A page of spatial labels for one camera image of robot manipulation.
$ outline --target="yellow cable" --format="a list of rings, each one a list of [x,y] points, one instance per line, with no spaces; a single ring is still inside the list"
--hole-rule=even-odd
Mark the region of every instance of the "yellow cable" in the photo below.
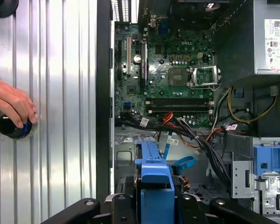
[[[275,106],[275,104],[276,104],[276,102],[277,102],[277,97],[275,97],[275,100],[274,100],[274,103],[272,104],[272,106],[271,106],[268,110],[266,110],[265,112],[263,112],[261,115],[259,115],[258,117],[254,118],[254,119],[251,119],[251,120],[242,120],[242,119],[240,119],[240,118],[237,118],[237,117],[232,113],[232,108],[231,108],[232,89],[233,89],[233,88],[230,88],[229,93],[228,93],[228,110],[229,110],[231,116],[232,116],[235,120],[237,120],[237,121],[239,121],[239,122],[250,123],[250,122],[254,122],[254,121],[256,121],[256,120],[262,118],[263,116],[265,116],[265,115]]]

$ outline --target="ram slot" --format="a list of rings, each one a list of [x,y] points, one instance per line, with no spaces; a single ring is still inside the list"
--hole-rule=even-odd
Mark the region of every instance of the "ram slot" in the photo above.
[[[211,109],[213,105],[208,99],[151,98],[146,101],[148,113],[209,113]]]

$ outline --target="blue plastic bracket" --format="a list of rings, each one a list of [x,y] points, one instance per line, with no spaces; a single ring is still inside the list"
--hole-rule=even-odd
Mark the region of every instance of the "blue plastic bracket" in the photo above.
[[[169,166],[154,142],[142,142],[138,146],[142,158],[136,159],[135,164],[141,166],[141,182],[164,184],[160,189],[141,189],[141,223],[174,224],[174,185]]]
[[[280,144],[275,147],[255,146],[253,152],[255,175],[273,171],[280,173]]]

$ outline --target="black plastic frame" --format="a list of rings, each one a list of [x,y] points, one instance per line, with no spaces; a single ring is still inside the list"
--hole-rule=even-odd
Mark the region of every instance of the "black plastic frame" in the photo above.
[[[96,92],[96,159],[97,197],[103,202],[110,194],[110,45],[112,6],[110,0],[97,4],[97,92]]]

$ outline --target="chip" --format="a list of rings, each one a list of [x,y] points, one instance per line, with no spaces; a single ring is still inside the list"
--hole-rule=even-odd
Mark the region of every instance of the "chip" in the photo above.
[[[127,86],[127,94],[128,95],[135,95],[137,91],[137,87],[135,85],[128,85]]]
[[[154,53],[156,55],[161,55],[162,54],[162,45],[155,45],[154,46]]]
[[[133,35],[132,35],[132,38],[133,38],[133,39],[138,39],[138,34],[133,34]]]
[[[170,86],[187,86],[188,73],[186,69],[169,69]]]

